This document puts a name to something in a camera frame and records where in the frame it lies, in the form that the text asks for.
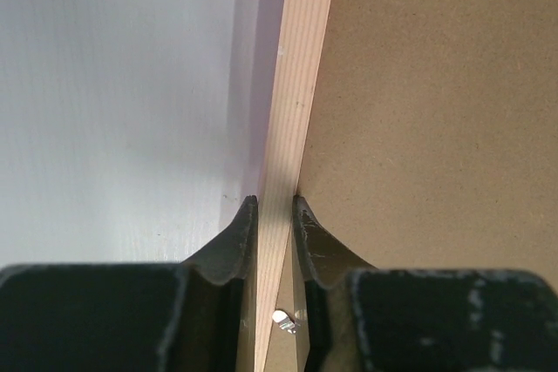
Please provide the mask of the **brown cardboard backing board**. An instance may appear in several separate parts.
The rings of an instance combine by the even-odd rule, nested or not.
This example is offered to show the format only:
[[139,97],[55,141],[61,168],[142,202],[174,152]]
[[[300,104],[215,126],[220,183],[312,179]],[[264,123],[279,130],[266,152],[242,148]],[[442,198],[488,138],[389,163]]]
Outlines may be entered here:
[[[376,268],[557,296],[557,0],[331,0],[298,196]],[[290,313],[294,244],[291,205]],[[272,325],[262,371],[303,371],[298,336]]]

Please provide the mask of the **pink wooden picture frame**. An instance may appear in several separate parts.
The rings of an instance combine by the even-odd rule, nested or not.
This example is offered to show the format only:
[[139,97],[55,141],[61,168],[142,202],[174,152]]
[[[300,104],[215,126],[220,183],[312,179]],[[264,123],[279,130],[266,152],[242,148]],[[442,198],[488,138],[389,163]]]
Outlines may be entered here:
[[331,0],[284,0],[259,198],[255,364],[265,367]]

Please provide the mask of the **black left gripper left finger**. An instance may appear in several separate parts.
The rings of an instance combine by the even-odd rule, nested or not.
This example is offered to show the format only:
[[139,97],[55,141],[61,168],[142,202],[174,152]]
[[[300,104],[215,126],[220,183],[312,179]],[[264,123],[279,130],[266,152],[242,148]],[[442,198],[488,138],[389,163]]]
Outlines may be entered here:
[[182,262],[1,271],[4,371],[243,371],[253,366],[258,202]]

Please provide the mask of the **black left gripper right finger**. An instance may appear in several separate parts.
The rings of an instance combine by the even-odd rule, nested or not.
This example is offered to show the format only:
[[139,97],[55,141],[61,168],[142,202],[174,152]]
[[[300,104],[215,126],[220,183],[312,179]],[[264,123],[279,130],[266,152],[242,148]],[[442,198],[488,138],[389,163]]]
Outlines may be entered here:
[[557,296],[509,269],[379,269],[292,204],[303,371],[554,371]]

